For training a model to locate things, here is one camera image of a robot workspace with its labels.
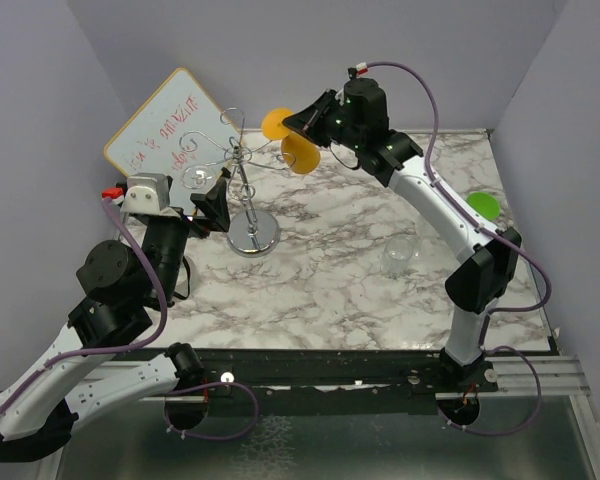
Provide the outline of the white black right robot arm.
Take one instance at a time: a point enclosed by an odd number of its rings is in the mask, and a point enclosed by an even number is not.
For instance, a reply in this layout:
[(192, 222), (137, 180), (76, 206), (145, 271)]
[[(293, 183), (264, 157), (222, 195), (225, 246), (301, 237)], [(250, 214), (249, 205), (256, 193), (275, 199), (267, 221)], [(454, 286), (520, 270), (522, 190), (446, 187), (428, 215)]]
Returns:
[(327, 90), (282, 123), (316, 146), (350, 149), (362, 170), (405, 199), (450, 248), (459, 266), (445, 282), (454, 311), (439, 378), (449, 390), (466, 388), (483, 355), (486, 312), (514, 276), (520, 234), (485, 220), (427, 172), (422, 149), (390, 127), (386, 94), (373, 79), (358, 77), (340, 92)]

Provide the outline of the orange plastic wine glass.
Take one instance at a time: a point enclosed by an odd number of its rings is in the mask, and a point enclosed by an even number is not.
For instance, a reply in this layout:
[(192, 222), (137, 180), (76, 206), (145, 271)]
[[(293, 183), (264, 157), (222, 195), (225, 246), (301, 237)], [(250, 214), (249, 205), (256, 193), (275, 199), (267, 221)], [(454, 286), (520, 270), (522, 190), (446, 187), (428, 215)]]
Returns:
[(291, 115), (292, 111), (288, 108), (275, 108), (263, 118), (261, 130), (268, 140), (281, 142), (282, 161), (291, 171), (306, 175), (318, 167), (321, 156), (315, 145), (283, 125), (283, 121)]

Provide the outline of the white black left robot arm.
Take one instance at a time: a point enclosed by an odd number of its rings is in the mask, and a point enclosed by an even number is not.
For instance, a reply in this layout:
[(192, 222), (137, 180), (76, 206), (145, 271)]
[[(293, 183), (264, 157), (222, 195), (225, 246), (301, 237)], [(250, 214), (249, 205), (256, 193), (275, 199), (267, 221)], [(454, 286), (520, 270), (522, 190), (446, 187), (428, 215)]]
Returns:
[(84, 299), (45, 353), (0, 392), (0, 463), (42, 459), (113, 408), (154, 394), (190, 394), (203, 384), (204, 366), (184, 343), (120, 377), (81, 383), (116, 355), (162, 334), (169, 308), (183, 297), (176, 284), (187, 266), (188, 239), (230, 226), (226, 179), (191, 194), (192, 216), (171, 206), (171, 186), (169, 176), (144, 174), (103, 191), (103, 209), (122, 237), (89, 252), (76, 273)]

